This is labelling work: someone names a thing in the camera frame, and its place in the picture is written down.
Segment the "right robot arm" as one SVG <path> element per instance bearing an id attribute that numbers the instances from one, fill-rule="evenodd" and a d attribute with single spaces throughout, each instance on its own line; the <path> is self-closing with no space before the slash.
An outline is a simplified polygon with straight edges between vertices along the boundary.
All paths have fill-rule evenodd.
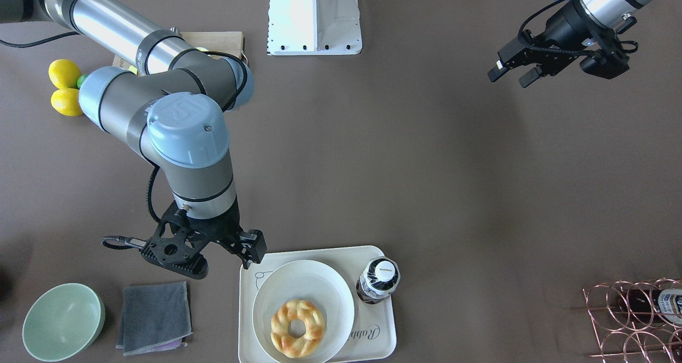
<path id="1" fill-rule="evenodd" d="M 85 115 L 162 170 L 174 202 L 150 239 L 105 237 L 149 263 L 193 279 L 207 275 L 202 249 L 219 244 L 245 269 L 260 263 L 260 230 L 239 224 L 224 112 L 248 101 L 253 80 L 234 55 L 203 52 L 117 0 L 2 0 L 2 22 L 49 21 L 92 38 L 134 64 L 95 70 L 80 89 Z"/>

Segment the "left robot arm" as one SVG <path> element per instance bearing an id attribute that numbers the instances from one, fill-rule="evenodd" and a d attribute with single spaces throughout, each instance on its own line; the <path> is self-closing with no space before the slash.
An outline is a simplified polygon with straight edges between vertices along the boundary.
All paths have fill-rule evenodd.
<path id="1" fill-rule="evenodd" d="M 498 52 L 488 71 L 492 82 L 509 70 L 525 65 L 531 69 L 519 79 L 527 87 L 541 77 L 556 76 L 576 59 L 584 73 L 613 79 L 629 69 L 629 54 L 638 43 L 622 41 L 619 35 L 635 25 L 634 13 L 652 0 L 553 0 L 561 4 L 533 35 L 522 23 L 516 37 Z"/>

